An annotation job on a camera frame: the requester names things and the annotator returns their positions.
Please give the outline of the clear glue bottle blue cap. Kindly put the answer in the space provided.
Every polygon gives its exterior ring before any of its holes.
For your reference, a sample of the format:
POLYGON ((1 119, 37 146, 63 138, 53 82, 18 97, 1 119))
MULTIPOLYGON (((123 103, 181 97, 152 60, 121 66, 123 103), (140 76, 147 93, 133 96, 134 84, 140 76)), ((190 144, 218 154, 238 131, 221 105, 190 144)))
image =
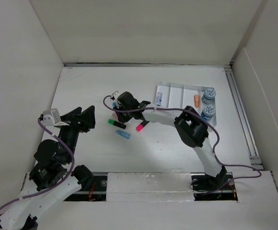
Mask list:
POLYGON ((163 93, 162 92, 157 92, 156 98, 155 98, 155 105, 156 106, 161 106, 161 104, 162 104, 162 97, 163 97, 163 93))

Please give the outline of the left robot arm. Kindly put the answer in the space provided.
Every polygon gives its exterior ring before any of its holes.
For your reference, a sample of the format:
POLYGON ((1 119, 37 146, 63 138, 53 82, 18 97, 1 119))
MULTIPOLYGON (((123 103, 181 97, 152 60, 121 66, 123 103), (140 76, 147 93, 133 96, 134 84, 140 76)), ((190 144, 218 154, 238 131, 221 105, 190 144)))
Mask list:
POLYGON ((19 196, 0 207, 0 229, 35 230, 41 216, 74 192, 89 189, 93 173, 85 166, 75 166, 75 149, 80 133, 94 129, 95 107, 78 107, 60 116, 56 108, 43 111, 37 120, 51 136, 42 141, 19 196))

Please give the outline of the orange translucent marker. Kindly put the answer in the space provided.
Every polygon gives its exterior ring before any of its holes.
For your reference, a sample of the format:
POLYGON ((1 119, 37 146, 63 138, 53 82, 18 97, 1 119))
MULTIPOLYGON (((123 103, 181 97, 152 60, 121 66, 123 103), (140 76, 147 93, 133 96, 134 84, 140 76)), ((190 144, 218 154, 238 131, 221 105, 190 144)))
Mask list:
POLYGON ((194 95, 194 106, 196 108, 200 107, 200 95, 198 95, 198 94, 194 95))

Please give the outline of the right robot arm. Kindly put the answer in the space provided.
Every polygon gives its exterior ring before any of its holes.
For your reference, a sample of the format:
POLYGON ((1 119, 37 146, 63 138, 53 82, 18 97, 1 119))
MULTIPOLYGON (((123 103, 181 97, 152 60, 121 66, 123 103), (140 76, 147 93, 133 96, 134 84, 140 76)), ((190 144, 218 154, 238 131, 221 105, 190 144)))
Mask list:
POLYGON ((130 92, 115 91, 111 99, 115 102, 113 110, 121 123, 133 118, 176 128, 182 142, 194 149, 204 167, 205 175, 196 179, 194 188, 209 192, 224 184, 227 170, 216 159, 209 140, 208 125, 193 107, 186 106, 181 113, 157 105, 149 107, 149 101, 138 102, 130 92))

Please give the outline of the green cap black highlighter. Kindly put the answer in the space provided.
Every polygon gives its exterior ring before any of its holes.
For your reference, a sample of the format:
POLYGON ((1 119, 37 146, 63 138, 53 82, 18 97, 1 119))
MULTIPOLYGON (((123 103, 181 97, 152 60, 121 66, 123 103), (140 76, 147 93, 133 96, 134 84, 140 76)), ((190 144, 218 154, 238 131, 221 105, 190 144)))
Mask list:
POLYGON ((126 129, 126 125, 124 125, 123 123, 120 123, 118 121, 115 121, 113 119, 109 119, 108 123, 115 126, 115 127, 118 127, 118 128, 121 128, 121 129, 126 129))

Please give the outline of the light blue translucent marker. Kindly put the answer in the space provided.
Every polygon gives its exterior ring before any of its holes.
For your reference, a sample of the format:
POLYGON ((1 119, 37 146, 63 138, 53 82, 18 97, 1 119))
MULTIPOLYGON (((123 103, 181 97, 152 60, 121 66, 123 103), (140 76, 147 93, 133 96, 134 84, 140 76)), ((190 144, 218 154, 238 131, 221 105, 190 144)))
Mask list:
POLYGON ((131 138, 131 134, 127 133, 127 132, 124 132, 122 130, 116 130, 115 131, 118 135, 126 138, 126 139, 130 139, 131 138))

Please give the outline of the pink translucent marker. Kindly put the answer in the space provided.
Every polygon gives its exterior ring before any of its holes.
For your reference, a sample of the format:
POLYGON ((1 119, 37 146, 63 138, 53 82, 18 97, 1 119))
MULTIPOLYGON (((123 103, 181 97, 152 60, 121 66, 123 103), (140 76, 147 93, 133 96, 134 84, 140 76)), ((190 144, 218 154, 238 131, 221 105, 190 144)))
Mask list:
POLYGON ((117 116, 115 113, 112 114, 112 117, 113 117, 114 119, 118 120, 118 116, 117 116))

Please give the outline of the blue round jar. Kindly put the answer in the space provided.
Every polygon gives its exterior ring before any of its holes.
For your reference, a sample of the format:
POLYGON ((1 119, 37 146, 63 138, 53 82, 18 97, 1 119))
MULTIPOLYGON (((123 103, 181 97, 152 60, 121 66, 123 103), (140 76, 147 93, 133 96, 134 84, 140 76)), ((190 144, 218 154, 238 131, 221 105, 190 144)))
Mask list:
POLYGON ((213 88, 207 88, 207 89, 204 91, 203 96, 201 97, 201 101, 202 101, 204 104, 211 104, 211 103, 213 103, 215 97, 216 97, 216 91, 215 91, 215 89, 213 89, 213 88))
POLYGON ((206 121, 210 121, 215 115, 215 113, 216 113, 215 107, 213 107, 212 105, 207 105, 203 108, 200 116, 202 119, 206 121))

